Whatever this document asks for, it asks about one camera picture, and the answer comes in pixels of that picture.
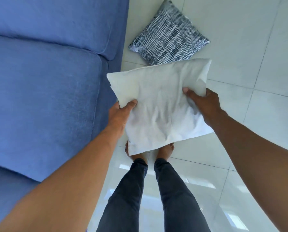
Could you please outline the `person's left hand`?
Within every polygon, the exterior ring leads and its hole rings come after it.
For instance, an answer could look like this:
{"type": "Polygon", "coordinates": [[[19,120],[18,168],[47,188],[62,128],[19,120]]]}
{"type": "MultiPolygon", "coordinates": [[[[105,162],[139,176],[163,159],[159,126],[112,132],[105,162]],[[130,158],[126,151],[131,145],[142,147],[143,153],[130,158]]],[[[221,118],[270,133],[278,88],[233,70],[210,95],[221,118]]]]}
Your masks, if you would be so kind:
{"type": "Polygon", "coordinates": [[[109,109],[109,119],[107,127],[115,133],[115,135],[120,138],[123,135],[126,123],[130,113],[124,113],[121,110],[119,102],[117,101],[110,109],[109,109]]]}

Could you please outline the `person's right hand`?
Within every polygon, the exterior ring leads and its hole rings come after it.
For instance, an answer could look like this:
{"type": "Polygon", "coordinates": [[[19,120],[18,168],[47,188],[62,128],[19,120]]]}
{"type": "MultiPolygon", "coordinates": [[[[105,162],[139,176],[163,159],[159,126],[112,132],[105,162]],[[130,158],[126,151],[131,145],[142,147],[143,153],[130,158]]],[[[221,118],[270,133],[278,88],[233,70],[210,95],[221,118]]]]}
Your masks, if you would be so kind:
{"type": "Polygon", "coordinates": [[[213,123],[222,114],[227,114],[220,106],[218,94],[208,88],[200,101],[194,102],[194,104],[203,115],[205,123],[210,127],[213,127],[213,123]]]}

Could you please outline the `white pillow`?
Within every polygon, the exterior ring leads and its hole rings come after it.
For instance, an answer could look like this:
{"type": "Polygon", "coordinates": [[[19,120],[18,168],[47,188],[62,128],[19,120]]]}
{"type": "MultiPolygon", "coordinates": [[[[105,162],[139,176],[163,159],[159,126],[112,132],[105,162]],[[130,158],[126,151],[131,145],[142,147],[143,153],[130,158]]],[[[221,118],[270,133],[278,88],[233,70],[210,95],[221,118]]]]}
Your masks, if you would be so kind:
{"type": "Polygon", "coordinates": [[[182,90],[205,96],[211,62],[191,59],[107,74],[121,107],[137,100],[125,126],[130,156],[213,132],[182,90]]]}

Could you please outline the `person's right forearm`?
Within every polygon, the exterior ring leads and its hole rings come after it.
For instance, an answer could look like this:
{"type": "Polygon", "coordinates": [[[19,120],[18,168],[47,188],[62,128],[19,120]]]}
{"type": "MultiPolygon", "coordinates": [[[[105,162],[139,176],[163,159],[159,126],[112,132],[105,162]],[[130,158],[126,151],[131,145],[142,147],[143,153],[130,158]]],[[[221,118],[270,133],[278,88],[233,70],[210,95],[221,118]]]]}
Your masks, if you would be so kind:
{"type": "Polygon", "coordinates": [[[220,110],[210,117],[236,171],[267,217],[288,232],[288,150],[257,135],[220,110]]]}

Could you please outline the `person's left forearm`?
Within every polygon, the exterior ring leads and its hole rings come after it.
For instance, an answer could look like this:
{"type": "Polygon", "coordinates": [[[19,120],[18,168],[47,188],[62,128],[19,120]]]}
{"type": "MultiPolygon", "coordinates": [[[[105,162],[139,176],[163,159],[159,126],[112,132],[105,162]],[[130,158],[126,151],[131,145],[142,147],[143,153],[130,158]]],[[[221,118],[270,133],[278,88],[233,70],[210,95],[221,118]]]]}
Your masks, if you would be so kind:
{"type": "Polygon", "coordinates": [[[109,124],[83,150],[24,196],[0,232],[85,232],[124,127],[109,124]]]}

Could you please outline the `navy white patterned cushion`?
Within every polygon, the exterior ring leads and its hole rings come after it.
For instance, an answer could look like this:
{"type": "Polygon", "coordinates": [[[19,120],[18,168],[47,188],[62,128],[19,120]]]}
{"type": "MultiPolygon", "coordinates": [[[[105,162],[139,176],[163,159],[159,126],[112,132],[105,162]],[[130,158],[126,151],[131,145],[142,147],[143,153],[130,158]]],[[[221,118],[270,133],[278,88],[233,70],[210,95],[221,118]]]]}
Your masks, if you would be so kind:
{"type": "Polygon", "coordinates": [[[154,66],[189,60],[209,43],[171,0],[164,0],[128,49],[154,66]]]}

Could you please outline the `blue fabric sofa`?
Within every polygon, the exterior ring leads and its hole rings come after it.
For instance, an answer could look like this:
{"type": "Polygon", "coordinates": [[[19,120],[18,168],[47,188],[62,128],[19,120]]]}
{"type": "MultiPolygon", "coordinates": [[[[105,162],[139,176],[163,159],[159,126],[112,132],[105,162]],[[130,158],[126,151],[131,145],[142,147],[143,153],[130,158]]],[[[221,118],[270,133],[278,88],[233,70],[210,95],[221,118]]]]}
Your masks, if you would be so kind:
{"type": "Polygon", "coordinates": [[[0,0],[0,222],[93,140],[116,96],[129,0],[0,0]]]}

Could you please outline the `person's left leg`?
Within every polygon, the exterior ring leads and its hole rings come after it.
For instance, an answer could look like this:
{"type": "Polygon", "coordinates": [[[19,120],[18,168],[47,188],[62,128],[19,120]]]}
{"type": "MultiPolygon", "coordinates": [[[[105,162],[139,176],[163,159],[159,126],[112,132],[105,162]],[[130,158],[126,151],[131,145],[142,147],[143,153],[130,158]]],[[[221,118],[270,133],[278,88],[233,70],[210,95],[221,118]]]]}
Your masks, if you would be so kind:
{"type": "Polygon", "coordinates": [[[139,232],[139,212],[148,164],[144,153],[129,155],[128,143],[125,152],[133,163],[109,198],[96,232],[139,232]]]}

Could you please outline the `person's leg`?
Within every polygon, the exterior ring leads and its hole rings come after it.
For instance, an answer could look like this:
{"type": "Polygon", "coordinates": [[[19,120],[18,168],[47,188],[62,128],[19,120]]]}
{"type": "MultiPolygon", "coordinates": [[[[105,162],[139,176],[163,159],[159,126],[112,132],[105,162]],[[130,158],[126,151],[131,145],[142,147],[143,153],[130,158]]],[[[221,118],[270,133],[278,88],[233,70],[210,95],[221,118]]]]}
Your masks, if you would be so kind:
{"type": "Polygon", "coordinates": [[[211,232],[195,197],[168,162],[174,144],[159,148],[154,171],[164,211],[165,232],[211,232]]]}
{"type": "Polygon", "coordinates": [[[125,152],[133,163],[109,198],[96,232],[139,232],[139,212],[148,164],[144,153],[129,155],[128,143],[125,152]]]}

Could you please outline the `person's right leg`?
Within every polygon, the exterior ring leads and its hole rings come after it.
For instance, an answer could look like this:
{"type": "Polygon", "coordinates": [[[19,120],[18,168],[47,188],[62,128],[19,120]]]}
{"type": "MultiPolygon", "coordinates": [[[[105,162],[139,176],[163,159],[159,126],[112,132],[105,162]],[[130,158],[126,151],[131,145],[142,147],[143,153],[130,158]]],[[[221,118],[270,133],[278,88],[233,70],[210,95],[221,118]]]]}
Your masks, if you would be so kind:
{"type": "Polygon", "coordinates": [[[174,144],[159,148],[154,171],[164,211],[165,232],[211,232],[195,197],[168,162],[174,144]]]}

